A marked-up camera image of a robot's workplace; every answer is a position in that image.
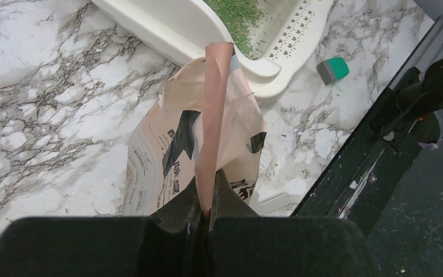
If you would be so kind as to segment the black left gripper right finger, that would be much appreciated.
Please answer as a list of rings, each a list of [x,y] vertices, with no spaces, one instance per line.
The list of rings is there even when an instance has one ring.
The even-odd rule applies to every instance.
[[[215,175],[208,231],[212,276],[376,276],[360,229],[329,217],[263,217]]]

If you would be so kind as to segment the green cat litter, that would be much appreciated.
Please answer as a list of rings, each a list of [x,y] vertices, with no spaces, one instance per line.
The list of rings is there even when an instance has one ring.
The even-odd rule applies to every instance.
[[[249,59],[254,59],[251,30],[258,27],[264,13],[258,1],[251,0],[205,0],[226,26],[234,44]]]

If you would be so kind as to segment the white plastic litter box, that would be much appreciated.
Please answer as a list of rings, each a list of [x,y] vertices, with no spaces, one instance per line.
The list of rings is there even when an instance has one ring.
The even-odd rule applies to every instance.
[[[212,42],[232,42],[205,1],[96,1],[109,18],[183,66]],[[332,1],[258,1],[264,15],[251,30],[254,59],[235,45],[251,90],[260,99],[282,93],[319,44]]]

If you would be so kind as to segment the small green box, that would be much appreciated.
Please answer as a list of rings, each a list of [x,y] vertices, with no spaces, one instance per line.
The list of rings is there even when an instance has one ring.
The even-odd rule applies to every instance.
[[[325,85],[331,85],[349,73],[349,67],[342,57],[326,59],[317,65],[317,71]]]

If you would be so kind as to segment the grey bag sealing clip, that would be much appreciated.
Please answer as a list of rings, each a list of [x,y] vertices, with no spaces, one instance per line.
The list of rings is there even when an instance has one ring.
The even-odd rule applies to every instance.
[[[274,194],[268,198],[261,198],[255,191],[250,199],[249,207],[259,216],[265,216],[291,203],[291,196],[287,192]]]

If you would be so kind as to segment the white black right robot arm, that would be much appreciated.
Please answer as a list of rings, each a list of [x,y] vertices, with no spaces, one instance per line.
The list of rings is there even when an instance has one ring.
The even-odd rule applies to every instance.
[[[443,59],[436,61],[419,79],[420,70],[408,69],[371,121],[376,134],[389,133],[399,122],[412,121],[443,108]]]

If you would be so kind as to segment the black metal base rail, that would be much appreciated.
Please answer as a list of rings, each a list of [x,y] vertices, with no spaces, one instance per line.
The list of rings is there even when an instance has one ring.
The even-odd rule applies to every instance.
[[[398,122],[393,138],[380,135],[382,122],[398,115],[392,104],[396,92],[417,84],[420,73],[414,66],[395,75],[292,216],[349,219],[365,235],[371,232],[402,176],[422,150],[409,133],[411,121]]]

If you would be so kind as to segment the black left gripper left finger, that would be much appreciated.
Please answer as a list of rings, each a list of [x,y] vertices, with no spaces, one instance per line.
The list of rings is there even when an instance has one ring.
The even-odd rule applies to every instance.
[[[201,276],[195,182],[148,217],[28,217],[0,236],[0,276]]]

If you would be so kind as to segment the orange cat litter bag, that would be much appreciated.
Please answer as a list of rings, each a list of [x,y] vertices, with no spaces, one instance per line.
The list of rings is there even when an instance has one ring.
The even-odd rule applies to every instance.
[[[148,216],[194,177],[223,170],[249,203],[259,175],[266,123],[234,44],[211,43],[168,79],[128,141],[124,215]]]

